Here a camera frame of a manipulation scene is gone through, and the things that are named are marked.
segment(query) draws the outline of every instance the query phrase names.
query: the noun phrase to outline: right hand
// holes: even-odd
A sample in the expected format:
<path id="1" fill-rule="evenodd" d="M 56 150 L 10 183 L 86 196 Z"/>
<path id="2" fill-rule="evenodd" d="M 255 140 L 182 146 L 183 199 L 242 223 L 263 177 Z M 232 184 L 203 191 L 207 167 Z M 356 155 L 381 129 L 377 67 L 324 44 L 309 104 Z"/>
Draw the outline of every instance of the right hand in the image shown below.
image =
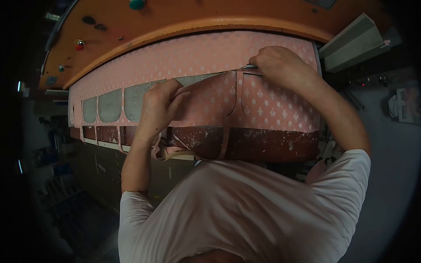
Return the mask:
<path id="1" fill-rule="evenodd" d="M 293 51 L 283 47 L 265 47 L 248 61 L 256 65 L 274 84 L 297 92 L 312 85 L 317 72 Z"/>

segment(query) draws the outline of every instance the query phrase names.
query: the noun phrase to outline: orange machine frame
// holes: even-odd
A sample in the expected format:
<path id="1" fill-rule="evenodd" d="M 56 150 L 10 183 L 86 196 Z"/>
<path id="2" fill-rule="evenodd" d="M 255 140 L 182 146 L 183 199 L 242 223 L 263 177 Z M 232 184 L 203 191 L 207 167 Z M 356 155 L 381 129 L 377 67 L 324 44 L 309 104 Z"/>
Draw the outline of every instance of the orange machine frame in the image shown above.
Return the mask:
<path id="1" fill-rule="evenodd" d="M 128 0 L 79 0 L 49 50 L 39 88 L 68 89 L 116 56 L 193 32 L 270 30 L 328 42 L 363 12 L 380 32 L 392 25 L 378 0 L 337 0 L 328 10 L 303 0 L 148 0 L 140 11 L 128 5 Z M 83 23 L 84 16 L 93 17 L 107 30 Z M 85 41 L 83 51 L 75 50 L 76 39 Z M 63 72 L 59 65 L 65 67 Z M 53 85 L 46 84 L 49 76 L 57 77 Z"/>

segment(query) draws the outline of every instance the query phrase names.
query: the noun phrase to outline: man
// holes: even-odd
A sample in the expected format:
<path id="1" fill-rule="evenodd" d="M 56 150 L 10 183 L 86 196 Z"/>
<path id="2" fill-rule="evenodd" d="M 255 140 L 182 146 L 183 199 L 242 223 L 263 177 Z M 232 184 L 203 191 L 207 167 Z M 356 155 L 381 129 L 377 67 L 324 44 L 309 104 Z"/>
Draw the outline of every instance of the man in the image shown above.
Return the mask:
<path id="1" fill-rule="evenodd" d="M 370 142 L 355 110 L 295 53 L 267 47 L 250 58 L 263 75 L 313 105 L 346 152 L 307 184 L 241 161 L 198 165 L 154 211 L 146 196 L 150 146 L 188 92 L 176 80 L 143 99 L 122 170 L 120 261 L 337 262 L 358 221 L 370 173 Z"/>

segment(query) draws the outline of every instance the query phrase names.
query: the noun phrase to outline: red button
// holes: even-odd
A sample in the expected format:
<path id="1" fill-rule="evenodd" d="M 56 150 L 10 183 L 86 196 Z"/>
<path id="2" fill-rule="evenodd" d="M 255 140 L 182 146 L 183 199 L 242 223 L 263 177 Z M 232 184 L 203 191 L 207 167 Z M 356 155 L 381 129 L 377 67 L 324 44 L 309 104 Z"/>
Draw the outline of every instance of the red button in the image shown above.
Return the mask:
<path id="1" fill-rule="evenodd" d="M 78 45 L 76 45 L 76 50 L 77 51 L 82 51 L 84 49 L 84 47 L 83 47 L 83 45 L 82 44 L 78 44 Z"/>

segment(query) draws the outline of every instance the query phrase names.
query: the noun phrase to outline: pink leather sheet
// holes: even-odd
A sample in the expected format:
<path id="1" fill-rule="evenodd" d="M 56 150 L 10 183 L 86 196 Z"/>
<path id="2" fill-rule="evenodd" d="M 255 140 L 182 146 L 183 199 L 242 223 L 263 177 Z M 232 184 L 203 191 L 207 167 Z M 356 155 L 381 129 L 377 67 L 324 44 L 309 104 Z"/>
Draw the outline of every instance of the pink leather sheet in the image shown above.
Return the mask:
<path id="1" fill-rule="evenodd" d="M 229 71 L 180 89 L 192 95 L 170 126 L 220 125 L 304 133 L 319 130 L 319 114 L 306 101 L 250 73 L 258 71 Z"/>
<path id="2" fill-rule="evenodd" d="M 134 50 L 84 76 L 70 88 L 70 123 L 82 126 L 128 126 L 125 88 L 156 80 L 224 72 L 245 66 L 260 48 L 291 49 L 317 71 L 310 41 L 263 32 L 233 31 L 176 38 Z M 222 125 L 242 128 L 312 132 L 319 115 L 292 92 L 265 82 L 259 70 L 229 71 L 194 84 L 193 95 L 170 126 Z M 83 119 L 82 101 L 122 91 L 122 112 L 116 122 Z"/>

